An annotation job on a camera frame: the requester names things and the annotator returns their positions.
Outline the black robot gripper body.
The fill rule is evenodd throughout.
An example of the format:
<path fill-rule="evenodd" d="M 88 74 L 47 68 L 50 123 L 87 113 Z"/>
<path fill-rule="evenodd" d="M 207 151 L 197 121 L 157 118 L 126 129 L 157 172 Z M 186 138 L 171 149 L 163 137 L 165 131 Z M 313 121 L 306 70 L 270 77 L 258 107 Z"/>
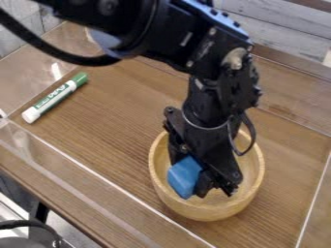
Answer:
<path fill-rule="evenodd" d="M 230 138 L 238 134 L 238 121 L 234 124 L 225 122 L 213 128 L 202 127 L 190 121 L 182 109 L 174 107 L 165 109 L 165 116 L 173 165 L 186 156 L 191 156 L 205 170 L 209 170 L 209 164 L 221 166 L 226 162 L 237 162 Z"/>

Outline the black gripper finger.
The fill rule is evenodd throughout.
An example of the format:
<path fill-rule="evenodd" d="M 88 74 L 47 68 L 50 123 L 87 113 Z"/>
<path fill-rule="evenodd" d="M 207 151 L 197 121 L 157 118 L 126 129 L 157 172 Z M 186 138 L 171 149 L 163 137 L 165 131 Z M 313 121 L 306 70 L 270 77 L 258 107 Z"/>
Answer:
<path fill-rule="evenodd" d="M 222 183 L 222 178 L 211 170 L 203 170 L 198 175 L 194 194 L 205 198 L 213 189 L 222 187 Z"/>
<path fill-rule="evenodd" d="M 239 189 L 243 181 L 243 173 L 235 161 L 226 162 L 223 165 L 209 164 L 211 182 L 209 190 L 221 189 L 231 197 Z"/>

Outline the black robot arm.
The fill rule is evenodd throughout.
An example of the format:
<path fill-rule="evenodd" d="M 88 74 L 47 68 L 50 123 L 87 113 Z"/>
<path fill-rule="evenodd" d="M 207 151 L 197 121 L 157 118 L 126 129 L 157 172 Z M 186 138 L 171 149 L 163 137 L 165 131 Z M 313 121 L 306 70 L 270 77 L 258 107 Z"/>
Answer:
<path fill-rule="evenodd" d="M 169 182 L 183 198 L 213 189 L 233 195 L 243 181 L 234 140 L 253 122 L 247 109 L 262 96 L 253 41 L 213 0 L 34 0 L 54 15 L 91 30 L 103 48 L 86 64 L 143 56 L 187 74 L 183 105 L 165 110 Z"/>

